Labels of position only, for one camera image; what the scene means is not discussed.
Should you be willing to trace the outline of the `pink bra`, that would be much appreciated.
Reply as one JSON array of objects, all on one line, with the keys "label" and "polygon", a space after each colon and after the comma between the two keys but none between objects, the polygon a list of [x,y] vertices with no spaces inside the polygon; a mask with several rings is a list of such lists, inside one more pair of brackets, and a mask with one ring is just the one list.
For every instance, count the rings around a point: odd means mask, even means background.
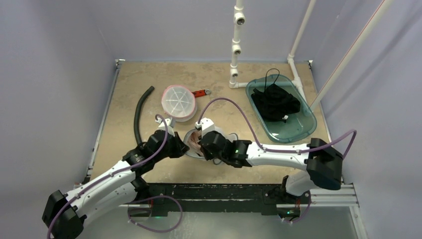
[{"label": "pink bra", "polygon": [[200,130],[192,130],[188,136],[188,145],[197,156],[203,157],[203,153],[201,152],[201,146],[199,144],[201,136],[202,132]]}]

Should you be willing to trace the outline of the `blue-trimmed white mesh laundry bag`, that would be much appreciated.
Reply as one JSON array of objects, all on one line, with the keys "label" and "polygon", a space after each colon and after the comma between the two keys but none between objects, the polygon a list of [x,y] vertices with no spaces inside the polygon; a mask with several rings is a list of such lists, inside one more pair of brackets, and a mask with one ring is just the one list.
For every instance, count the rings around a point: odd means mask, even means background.
[{"label": "blue-trimmed white mesh laundry bag", "polygon": [[[230,133],[225,134],[220,132],[221,130],[215,130],[216,132],[222,134],[225,138],[229,140],[239,140],[238,134]],[[204,153],[201,151],[200,141],[202,139],[202,131],[197,129],[192,129],[188,131],[183,139],[183,143],[189,147],[189,150],[185,152],[185,155],[191,158],[199,159],[201,161],[208,161]],[[220,159],[214,158],[211,160],[214,165],[221,165],[223,162]]]}]

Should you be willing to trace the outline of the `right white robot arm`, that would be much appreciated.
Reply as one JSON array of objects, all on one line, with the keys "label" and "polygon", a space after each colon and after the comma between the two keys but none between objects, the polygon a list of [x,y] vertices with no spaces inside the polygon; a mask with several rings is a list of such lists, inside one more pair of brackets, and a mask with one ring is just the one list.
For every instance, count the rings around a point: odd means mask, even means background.
[{"label": "right white robot arm", "polygon": [[206,133],[199,140],[205,159],[219,159],[235,168],[261,165],[298,169],[288,176],[280,188],[280,198],[287,203],[314,188],[339,190],[343,155],[319,138],[308,144],[262,145],[250,140],[232,140],[217,131]]}]

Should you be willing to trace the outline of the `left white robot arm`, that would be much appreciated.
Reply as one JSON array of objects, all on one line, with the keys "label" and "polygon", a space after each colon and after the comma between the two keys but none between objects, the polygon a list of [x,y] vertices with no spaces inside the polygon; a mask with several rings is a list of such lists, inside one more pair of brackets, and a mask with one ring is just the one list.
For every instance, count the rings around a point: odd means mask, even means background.
[{"label": "left white robot arm", "polygon": [[75,239],[89,223],[122,204],[146,202],[152,206],[155,201],[173,201],[151,189],[142,175],[159,161],[182,157],[189,149],[177,132],[158,129],[97,178],[67,193],[53,192],[42,215],[47,238]]}]

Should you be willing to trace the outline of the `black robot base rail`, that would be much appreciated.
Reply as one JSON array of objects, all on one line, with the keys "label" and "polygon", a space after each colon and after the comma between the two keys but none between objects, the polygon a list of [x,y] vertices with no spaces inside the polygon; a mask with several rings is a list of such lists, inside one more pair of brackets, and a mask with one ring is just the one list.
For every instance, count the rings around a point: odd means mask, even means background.
[{"label": "black robot base rail", "polygon": [[263,216],[298,217],[300,207],[311,198],[310,191],[300,196],[287,194],[281,184],[206,184],[146,183],[129,203],[131,209],[151,209],[152,216],[165,217],[169,212],[260,213]]}]

